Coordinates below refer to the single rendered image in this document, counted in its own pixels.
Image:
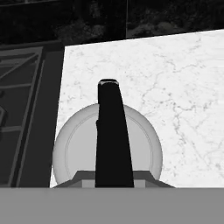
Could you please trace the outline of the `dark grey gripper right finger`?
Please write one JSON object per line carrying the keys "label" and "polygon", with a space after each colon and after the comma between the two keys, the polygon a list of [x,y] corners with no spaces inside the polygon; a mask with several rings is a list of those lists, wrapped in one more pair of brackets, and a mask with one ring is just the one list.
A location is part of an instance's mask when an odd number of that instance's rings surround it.
{"label": "dark grey gripper right finger", "polygon": [[133,171],[133,179],[135,188],[172,188],[172,185],[155,179],[149,171]]}

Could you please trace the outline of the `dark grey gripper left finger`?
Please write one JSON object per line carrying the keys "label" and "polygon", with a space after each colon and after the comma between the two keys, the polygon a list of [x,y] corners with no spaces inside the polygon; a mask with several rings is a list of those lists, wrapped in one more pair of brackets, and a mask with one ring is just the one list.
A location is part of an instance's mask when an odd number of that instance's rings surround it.
{"label": "dark grey gripper left finger", "polygon": [[56,188],[95,188],[95,171],[77,171],[73,178]]}

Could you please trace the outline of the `grey kettle with black handle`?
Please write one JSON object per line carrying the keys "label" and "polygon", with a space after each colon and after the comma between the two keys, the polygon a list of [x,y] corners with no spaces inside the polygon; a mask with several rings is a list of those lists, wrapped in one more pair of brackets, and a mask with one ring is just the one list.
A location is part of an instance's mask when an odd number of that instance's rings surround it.
{"label": "grey kettle with black handle", "polygon": [[159,180],[162,164],[156,131],[143,115],[123,104],[113,79],[100,80],[98,102],[67,120],[52,154],[57,185],[77,171],[95,171],[95,187],[134,187],[133,171],[149,171]]}

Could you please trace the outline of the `dark grey hob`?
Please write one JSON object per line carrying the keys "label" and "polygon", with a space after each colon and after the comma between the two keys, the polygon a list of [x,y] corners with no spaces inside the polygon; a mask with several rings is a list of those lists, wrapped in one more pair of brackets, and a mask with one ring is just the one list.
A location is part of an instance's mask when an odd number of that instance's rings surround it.
{"label": "dark grey hob", "polygon": [[50,185],[65,47],[0,47],[0,188]]}

